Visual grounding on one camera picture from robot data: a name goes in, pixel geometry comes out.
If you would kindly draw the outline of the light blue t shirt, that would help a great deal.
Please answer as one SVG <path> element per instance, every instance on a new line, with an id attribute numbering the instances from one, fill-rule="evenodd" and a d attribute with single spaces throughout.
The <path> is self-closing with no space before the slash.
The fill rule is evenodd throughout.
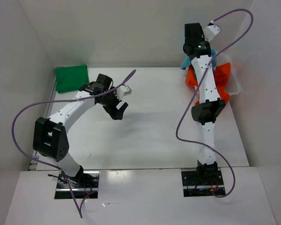
<path id="1" fill-rule="evenodd" d="M 216 55 L 215 49 L 211 49 L 211 53 L 212 53 L 212 57 L 214 57 Z M 189 56 L 187 56 L 182 61 L 180 69 L 186 70 L 188 67 L 190 67 L 190 65 L 191 65 L 191 60 L 190 60 Z M 216 65 L 217 65 L 217 58 L 213 59 L 213 61 L 212 61 L 212 68 L 215 69 Z"/>

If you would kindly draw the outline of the green t shirt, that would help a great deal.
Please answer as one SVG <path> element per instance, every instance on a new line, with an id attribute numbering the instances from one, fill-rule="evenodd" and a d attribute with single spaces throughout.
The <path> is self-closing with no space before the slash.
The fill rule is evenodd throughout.
<path id="1" fill-rule="evenodd" d="M 72 67 L 58 67 L 54 70 L 56 75 L 55 90 L 61 94 L 78 91 L 80 87 L 89 83 L 86 65 Z"/>

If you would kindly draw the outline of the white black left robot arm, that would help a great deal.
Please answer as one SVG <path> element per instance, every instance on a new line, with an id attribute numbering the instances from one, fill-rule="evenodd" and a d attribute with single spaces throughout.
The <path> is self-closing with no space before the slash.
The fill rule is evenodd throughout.
<path id="1" fill-rule="evenodd" d="M 122 98 L 132 93 L 129 86 L 113 87 L 113 80 L 99 74 L 96 81 L 81 86 L 74 101 L 66 104 L 49 118 L 40 117 L 35 122 L 33 149 L 40 155 L 49 158 L 67 176 L 67 182 L 73 187 L 89 184 L 91 176 L 84 173 L 69 153 L 67 132 L 71 126 L 88 110 L 97 104 L 113 120 L 121 120 L 128 103 L 118 108 Z"/>

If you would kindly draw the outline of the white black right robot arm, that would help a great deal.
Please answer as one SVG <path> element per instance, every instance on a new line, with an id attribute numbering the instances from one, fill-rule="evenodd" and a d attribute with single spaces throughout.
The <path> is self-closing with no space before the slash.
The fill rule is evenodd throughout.
<path id="1" fill-rule="evenodd" d="M 197 123 L 200 142 L 203 143 L 196 167 L 196 179 L 207 184 L 216 177 L 218 164 L 214 148 L 215 121 L 226 103 L 217 90 L 212 67 L 210 41 L 219 33 L 219 28 L 209 24 L 205 29 L 200 23 L 185 24 L 185 43 L 183 51 L 189 57 L 198 82 L 199 104 L 191 109 L 193 120 Z"/>

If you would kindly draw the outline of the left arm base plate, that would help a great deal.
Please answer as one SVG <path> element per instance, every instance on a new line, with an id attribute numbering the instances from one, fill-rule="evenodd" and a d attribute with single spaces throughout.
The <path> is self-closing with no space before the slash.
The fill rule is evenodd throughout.
<path id="1" fill-rule="evenodd" d="M 78 184 L 73 180 L 69 179 L 72 191 L 76 199 L 97 199 L 98 198 L 98 186 L 99 186 L 99 171 L 84 171 L 86 181 L 82 184 Z M 58 176 L 49 174 L 48 176 L 57 178 L 57 185 L 55 190 L 54 199 L 72 199 L 70 188 L 66 182 L 64 176 L 60 173 Z"/>

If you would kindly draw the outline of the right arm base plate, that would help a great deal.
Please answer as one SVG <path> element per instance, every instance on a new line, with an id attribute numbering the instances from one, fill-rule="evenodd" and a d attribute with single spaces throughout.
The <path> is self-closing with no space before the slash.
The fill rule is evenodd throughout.
<path id="1" fill-rule="evenodd" d="M 195 170 L 182 170 L 182 185 L 184 197 L 223 196 L 226 194 L 222 173 L 220 170 L 212 178 L 199 179 Z"/>

